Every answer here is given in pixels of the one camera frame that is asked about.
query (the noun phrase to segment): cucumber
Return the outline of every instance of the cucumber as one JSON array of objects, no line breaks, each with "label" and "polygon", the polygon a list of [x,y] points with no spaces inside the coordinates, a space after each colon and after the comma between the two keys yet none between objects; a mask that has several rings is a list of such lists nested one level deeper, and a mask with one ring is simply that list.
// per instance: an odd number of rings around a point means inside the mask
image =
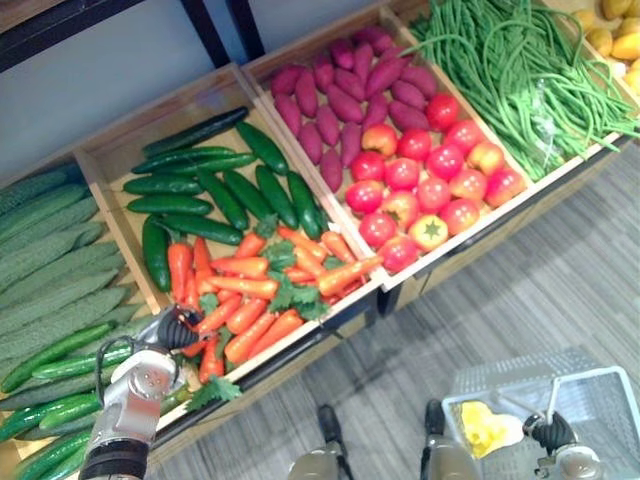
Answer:
[{"label": "cucumber", "polygon": [[202,193],[200,184],[180,175],[149,175],[129,180],[122,187],[125,192],[134,195],[155,195],[172,193],[174,195],[198,195]]},{"label": "cucumber", "polygon": [[256,181],[258,187],[267,199],[269,205],[276,211],[280,220],[289,228],[293,230],[298,229],[298,216],[293,208],[289,196],[280,185],[280,182],[264,165],[258,165],[256,167]]},{"label": "cucumber", "polygon": [[229,223],[238,230],[249,228],[247,212],[227,189],[227,186],[213,173],[206,170],[199,170],[197,176],[200,185],[211,195],[214,203]]},{"label": "cucumber", "polygon": [[249,109],[244,106],[229,110],[228,112],[221,113],[175,133],[170,137],[150,143],[142,149],[142,152],[148,158],[162,152],[168,152],[169,150],[190,147],[214,135],[229,130],[248,114]]},{"label": "cucumber", "polygon": [[[116,366],[113,366],[107,367],[102,371],[102,383],[104,385],[109,384],[111,374],[115,369]],[[47,382],[35,387],[25,388],[9,397],[3,398],[0,400],[0,411],[33,407],[34,405],[50,402],[75,393],[85,393],[95,388],[96,376],[93,373]]]},{"label": "cucumber", "polygon": [[258,220],[264,220],[275,213],[260,190],[238,172],[224,172],[222,177],[238,202],[244,205]]},{"label": "cucumber", "polygon": [[31,372],[40,365],[44,365],[52,360],[63,357],[67,353],[86,345],[93,340],[103,337],[107,332],[113,330],[114,327],[115,323],[103,323],[101,325],[80,330],[79,332],[66,337],[64,340],[54,343],[41,352],[28,358],[14,369],[3,380],[0,390],[2,390],[3,393],[12,392],[28,380],[29,377],[31,377]]},{"label": "cucumber", "polygon": [[149,157],[146,162],[133,167],[131,171],[133,173],[149,173],[154,172],[160,168],[169,167],[171,165],[190,163],[198,160],[212,158],[224,158],[235,153],[236,152],[227,147],[196,147],[185,148],[182,150],[171,150]]},{"label": "cucumber", "polygon": [[289,171],[287,160],[267,134],[246,122],[239,122],[236,130],[244,143],[267,167],[279,175],[285,175]]},{"label": "cucumber", "polygon": [[84,222],[91,218],[97,211],[98,206],[92,197],[82,199],[73,205],[59,210],[41,222],[24,229],[6,242],[0,244],[0,256],[19,250],[24,245],[32,242],[33,239],[43,238],[79,222]]},{"label": "cucumber", "polygon": [[237,228],[195,215],[167,215],[161,223],[172,230],[191,233],[226,245],[238,245],[242,241],[242,232]]}]

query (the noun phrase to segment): red tomato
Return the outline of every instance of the red tomato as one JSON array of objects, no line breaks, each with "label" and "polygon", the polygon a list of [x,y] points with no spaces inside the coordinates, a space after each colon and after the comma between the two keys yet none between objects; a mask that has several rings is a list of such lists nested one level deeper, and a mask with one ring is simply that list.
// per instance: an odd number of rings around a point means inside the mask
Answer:
[{"label": "red tomato", "polygon": [[423,213],[437,213],[451,200],[449,185],[438,177],[429,177],[420,182],[417,193]]},{"label": "red tomato", "polygon": [[458,101],[448,93],[436,93],[426,108],[429,127],[436,132],[447,130],[458,117]]},{"label": "red tomato", "polygon": [[431,135],[426,130],[411,128],[404,132],[398,142],[396,154],[418,162],[424,162],[431,150]]},{"label": "red tomato", "polygon": [[504,165],[504,153],[494,143],[480,142],[467,155],[467,163],[485,175],[491,175]]},{"label": "red tomato", "polygon": [[396,234],[396,222],[387,213],[369,213],[362,217],[358,231],[371,248],[378,249]]},{"label": "red tomato", "polygon": [[440,217],[447,223],[449,233],[457,235],[476,223],[480,218],[480,212],[475,202],[459,198],[445,206],[440,211]]},{"label": "red tomato", "polygon": [[382,203],[384,187],[374,180],[356,182],[347,188],[345,199],[354,213],[374,212]]},{"label": "red tomato", "polygon": [[472,168],[462,170],[449,182],[449,190],[454,197],[480,202],[487,191],[487,177]]},{"label": "red tomato", "polygon": [[393,237],[378,250],[382,266],[391,273],[404,270],[418,259],[418,246],[409,237]]},{"label": "red tomato", "polygon": [[394,158],[384,166],[384,181],[391,190],[413,190],[420,179],[420,165],[410,158]]},{"label": "red tomato", "polygon": [[378,152],[360,152],[351,162],[351,177],[360,180],[384,180],[384,155]]},{"label": "red tomato", "polygon": [[447,131],[442,142],[444,145],[455,144],[463,155],[466,155],[480,142],[484,141],[484,134],[473,120],[461,120],[456,122]]},{"label": "red tomato", "polygon": [[455,177],[464,164],[464,155],[456,145],[442,145],[431,150],[427,158],[427,170],[431,175],[446,181]]},{"label": "red tomato", "polygon": [[391,215],[402,230],[418,218],[418,199],[411,192],[393,192],[382,201],[380,210]]},{"label": "red tomato", "polygon": [[409,236],[425,252],[436,249],[449,238],[447,224],[436,215],[424,215],[411,225]]}]

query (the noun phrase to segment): sweet potato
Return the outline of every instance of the sweet potato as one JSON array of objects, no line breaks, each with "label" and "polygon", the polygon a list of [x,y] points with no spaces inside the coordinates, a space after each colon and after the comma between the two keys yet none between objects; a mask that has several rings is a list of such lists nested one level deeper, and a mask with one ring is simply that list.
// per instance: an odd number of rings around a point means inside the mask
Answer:
[{"label": "sweet potato", "polygon": [[298,133],[298,141],[314,165],[322,158],[322,139],[313,122],[305,123]]},{"label": "sweet potato", "polygon": [[396,80],[391,85],[391,96],[399,102],[406,103],[418,110],[424,109],[426,101],[424,95],[417,87],[404,80]]},{"label": "sweet potato", "polygon": [[334,40],[329,45],[329,52],[331,53],[331,58],[333,58],[333,63],[338,67],[345,70],[353,68],[353,50],[349,40],[345,38]]},{"label": "sweet potato", "polygon": [[409,130],[410,128],[429,130],[429,122],[422,111],[397,100],[389,104],[389,116],[391,120],[393,120],[393,124],[401,132]]},{"label": "sweet potato", "polygon": [[389,35],[384,28],[377,25],[371,25],[358,30],[353,34],[352,38],[356,44],[363,42],[370,43],[376,55],[380,55],[393,46],[391,35]]},{"label": "sweet potato", "polygon": [[320,173],[332,192],[335,193],[340,190],[342,186],[342,164],[335,149],[330,148],[322,155]]},{"label": "sweet potato", "polygon": [[318,108],[316,126],[324,143],[335,147],[340,138],[340,125],[336,114],[333,113],[329,105],[322,105]]},{"label": "sweet potato", "polygon": [[304,71],[302,65],[285,65],[276,72],[271,80],[271,95],[275,98],[279,93],[291,95],[296,88],[298,77]]},{"label": "sweet potato", "polygon": [[355,73],[336,68],[336,85],[359,102],[364,101],[364,84]]},{"label": "sweet potato", "polygon": [[360,125],[349,122],[342,127],[340,137],[340,162],[343,167],[348,167],[360,153],[360,138],[362,130]]},{"label": "sweet potato", "polygon": [[341,88],[336,85],[329,85],[327,98],[329,99],[331,110],[340,120],[343,122],[362,122],[363,114],[360,102],[345,93]]},{"label": "sweet potato", "polygon": [[318,90],[327,93],[327,87],[333,83],[333,65],[326,55],[319,55],[313,62],[313,79]]},{"label": "sweet potato", "polygon": [[316,94],[316,82],[309,70],[300,74],[295,87],[296,102],[300,111],[309,118],[316,116],[318,110],[318,96]]},{"label": "sweet potato", "polygon": [[356,48],[353,53],[353,73],[355,73],[362,85],[367,84],[371,61],[373,60],[373,48],[368,42],[364,42]]},{"label": "sweet potato", "polygon": [[403,58],[393,58],[386,62],[378,62],[369,72],[365,95],[371,98],[376,93],[384,92],[393,85],[393,82],[400,78],[402,69],[405,67]]},{"label": "sweet potato", "polygon": [[389,113],[389,107],[387,105],[387,98],[383,93],[376,93],[369,99],[369,105],[367,105],[367,113],[362,121],[362,130],[366,131],[369,127],[376,125],[377,123],[383,123]]},{"label": "sweet potato", "polygon": [[420,90],[426,100],[431,100],[438,88],[436,79],[431,72],[422,67],[413,67],[411,65],[405,67],[400,74],[400,79]]}]

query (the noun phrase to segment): white wire basket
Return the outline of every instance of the white wire basket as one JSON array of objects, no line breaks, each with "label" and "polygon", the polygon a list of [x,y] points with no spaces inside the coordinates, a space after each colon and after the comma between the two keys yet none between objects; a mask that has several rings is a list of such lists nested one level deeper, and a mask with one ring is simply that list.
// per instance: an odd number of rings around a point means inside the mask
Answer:
[{"label": "white wire basket", "polygon": [[[555,402],[550,402],[552,395]],[[552,403],[580,442],[600,457],[606,480],[640,479],[640,414],[629,378],[620,367],[600,367],[585,353],[569,349],[458,372],[442,406],[450,434],[465,445],[460,413],[461,404],[470,400],[523,422],[533,411],[546,414]],[[478,463],[485,480],[535,480],[537,459],[544,456],[546,451],[537,442],[525,438]]]}]

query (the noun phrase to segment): tomato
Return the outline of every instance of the tomato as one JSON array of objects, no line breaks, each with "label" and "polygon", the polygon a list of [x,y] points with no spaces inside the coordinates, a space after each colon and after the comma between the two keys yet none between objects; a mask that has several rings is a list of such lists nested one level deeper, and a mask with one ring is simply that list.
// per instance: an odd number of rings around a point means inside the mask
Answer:
[{"label": "tomato", "polygon": [[444,145],[453,143],[458,146],[463,155],[466,155],[484,140],[484,134],[476,122],[467,119],[454,123],[447,131],[442,143]]},{"label": "tomato", "polygon": [[391,215],[398,227],[406,230],[418,218],[418,199],[411,192],[393,192],[382,201],[380,210]]},{"label": "tomato", "polygon": [[390,157],[396,153],[397,146],[398,136],[396,131],[384,123],[369,127],[362,134],[363,150],[377,150],[385,157]]},{"label": "tomato", "polygon": [[461,170],[449,182],[449,190],[454,197],[480,202],[487,191],[487,177],[472,168]]},{"label": "tomato", "polygon": [[425,252],[436,249],[449,238],[447,224],[437,215],[424,215],[411,225],[409,236]]},{"label": "tomato", "polygon": [[427,158],[429,174],[446,181],[455,177],[464,164],[464,155],[456,145],[442,145],[434,148]]},{"label": "tomato", "polygon": [[467,155],[467,163],[485,175],[491,175],[504,165],[504,153],[494,143],[480,142]]},{"label": "tomato", "polygon": [[460,105],[453,95],[436,93],[425,111],[429,127],[436,132],[446,131],[456,121],[459,110]]},{"label": "tomato", "polygon": [[391,190],[413,190],[419,179],[420,164],[410,158],[394,158],[384,166],[384,181]]},{"label": "tomato", "polygon": [[360,180],[384,179],[384,155],[378,152],[360,152],[351,162],[351,177],[354,182]]},{"label": "tomato", "polygon": [[398,142],[396,154],[418,162],[424,162],[431,150],[431,135],[426,130],[411,128],[404,132]]},{"label": "tomato", "polygon": [[498,208],[526,188],[522,176],[511,168],[501,168],[489,177],[484,201],[492,208]]},{"label": "tomato", "polygon": [[420,182],[417,194],[423,213],[437,213],[451,200],[449,184],[438,177],[429,177]]},{"label": "tomato", "polygon": [[382,203],[384,187],[374,180],[356,182],[347,188],[345,199],[354,213],[374,212]]},{"label": "tomato", "polygon": [[476,223],[480,212],[474,201],[459,198],[446,205],[440,211],[440,217],[447,223],[449,233],[457,235]]},{"label": "tomato", "polygon": [[396,222],[388,213],[369,213],[362,217],[358,231],[371,248],[378,249],[396,234]]},{"label": "tomato", "polygon": [[404,270],[418,259],[420,253],[416,243],[409,237],[393,237],[387,240],[378,250],[382,260],[382,266],[391,273]]}]

